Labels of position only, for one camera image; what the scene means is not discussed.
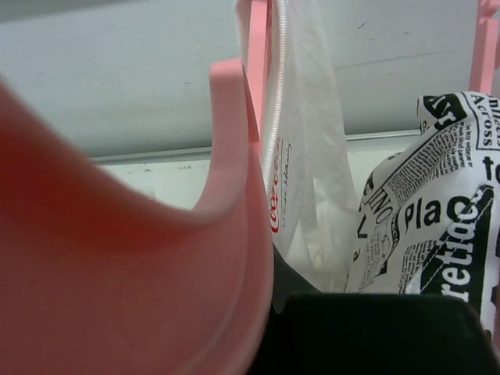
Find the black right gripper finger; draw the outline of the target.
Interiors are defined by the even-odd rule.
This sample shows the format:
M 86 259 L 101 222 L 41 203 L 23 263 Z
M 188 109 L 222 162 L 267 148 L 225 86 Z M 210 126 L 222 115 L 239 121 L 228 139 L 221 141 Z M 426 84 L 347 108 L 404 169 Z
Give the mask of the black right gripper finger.
M 457 299 L 328 294 L 274 254 L 273 303 L 251 374 L 497 374 L 477 314 Z

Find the white t shirt red print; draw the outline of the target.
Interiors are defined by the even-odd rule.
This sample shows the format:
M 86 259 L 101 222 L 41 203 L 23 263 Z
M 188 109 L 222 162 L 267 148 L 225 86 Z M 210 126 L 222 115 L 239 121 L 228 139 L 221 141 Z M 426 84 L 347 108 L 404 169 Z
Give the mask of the white t shirt red print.
M 238 1 L 259 127 L 275 270 L 273 307 L 345 288 L 356 194 L 338 88 L 314 1 Z

